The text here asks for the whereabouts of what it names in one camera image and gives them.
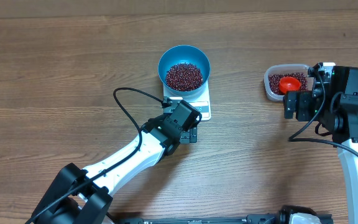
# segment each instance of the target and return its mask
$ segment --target pile of beans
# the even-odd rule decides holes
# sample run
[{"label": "pile of beans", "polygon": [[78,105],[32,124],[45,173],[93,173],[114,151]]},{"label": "pile of beans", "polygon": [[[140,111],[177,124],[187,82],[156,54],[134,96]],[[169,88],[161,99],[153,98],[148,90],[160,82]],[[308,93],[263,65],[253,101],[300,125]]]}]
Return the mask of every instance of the pile of beans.
[{"label": "pile of beans", "polygon": [[176,91],[195,90],[203,84],[203,76],[196,65],[179,63],[167,71],[167,85]]},{"label": "pile of beans", "polygon": [[280,79],[284,77],[296,78],[301,83],[301,88],[299,90],[300,91],[308,90],[308,86],[307,86],[308,80],[306,79],[306,76],[303,74],[303,72],[296,72],[296,73],[288,73],[285,75],[280,75],[280,74],[269,75],[268,84],[270,85],[270,89],[272,90],[273,93],[278,95],[284,95],[284,93],[280,91],[280,87],[279,87]]}]

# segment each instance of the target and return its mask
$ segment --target white container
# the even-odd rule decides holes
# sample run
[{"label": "white container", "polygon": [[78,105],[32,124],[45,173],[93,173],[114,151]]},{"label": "white container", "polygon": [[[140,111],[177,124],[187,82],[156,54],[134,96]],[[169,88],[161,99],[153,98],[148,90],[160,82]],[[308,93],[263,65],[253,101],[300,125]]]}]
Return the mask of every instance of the white container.
[{"label": "white container", "polygon": [[[269,75],[274,75],[274,74],[281,74],[281,75],[285,75],[288,73],[296,73],[296,72],[302,72],[304,75],[306,75],[306,77],[308,76],[308,69],[309,66],[308,65],[303,65],[303,64],[284,64],[284,65],[274,65],[271,66],[265,73],[265,89],[266,89],[266,95],[267,98],[272,100],[272,101],[279,101],[282,102],[284,95],[277,95],[275,93],[272,92],[272,90],[270,89],[270,85],[269,85]],[[310,79],[308,78],[308,89],[311,88],[310,86]]]}]

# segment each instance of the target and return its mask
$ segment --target wooden surface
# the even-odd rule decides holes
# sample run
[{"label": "wooden surface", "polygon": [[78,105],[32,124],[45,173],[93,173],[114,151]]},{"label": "wooden surface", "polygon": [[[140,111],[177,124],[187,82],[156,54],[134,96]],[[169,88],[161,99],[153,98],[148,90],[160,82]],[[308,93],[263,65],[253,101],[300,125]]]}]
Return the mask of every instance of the wooden surface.
[{"label": "wooden surface", "polygon": [[0,0],[0,18],[358,9],[358,0]]},{"label": "wooden surface", "polygon": [[[358,67],[358,11],[0,20],[0,223],[28,219],[64,165],[84,167],[129,143],[135,129],[113,89],[162,97],[158,60],[179,44],[209,57],[212,120],[198,143],[119,190],[110,211],[232,217],[294,204],[347,223],[336,150],[287,142],[304,124],[283,119],[262,80],[283,63]],[[161,113],[136,93],[119,98],[139,123]]]}]

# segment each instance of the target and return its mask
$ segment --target red bowl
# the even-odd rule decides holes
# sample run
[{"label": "red bowl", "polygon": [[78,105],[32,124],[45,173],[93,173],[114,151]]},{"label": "red bowl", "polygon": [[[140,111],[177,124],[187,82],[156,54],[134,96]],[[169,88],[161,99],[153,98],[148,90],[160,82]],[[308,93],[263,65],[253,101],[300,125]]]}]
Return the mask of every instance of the red bowl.
[{"label": "red bowl", "polygon": [[301,82],[299,82],[296,78],[284,77],[280,79],[278,87],[281,92],[286,94],[288,91],[298,91],[301,88]]}]

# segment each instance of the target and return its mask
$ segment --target wood grain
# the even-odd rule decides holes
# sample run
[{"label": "wood grain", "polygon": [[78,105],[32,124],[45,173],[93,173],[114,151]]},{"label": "wood grain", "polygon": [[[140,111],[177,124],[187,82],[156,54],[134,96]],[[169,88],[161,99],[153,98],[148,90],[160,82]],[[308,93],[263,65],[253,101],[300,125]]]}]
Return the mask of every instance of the wood grain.
[{"label": "wood grain", "polygon": [[[358,67],[358,11],[0,20],[0,223],[29,218],[67,163],[92,164],[134,138],[112,91],[162,97],[158,60],[178,44],[209,57],[213,118],[197,144],[118,191],[111,212],[230,217],[295,204],[347,223],[336,150],[288,143],[303,124],[283,119],[262,80],[282,63]],[[135,93],[119,98],[139,123],[161,113]]]},{"label": "wood grain", "polygon": [[0,0],[0,19],[358,9],[355,0]]}]

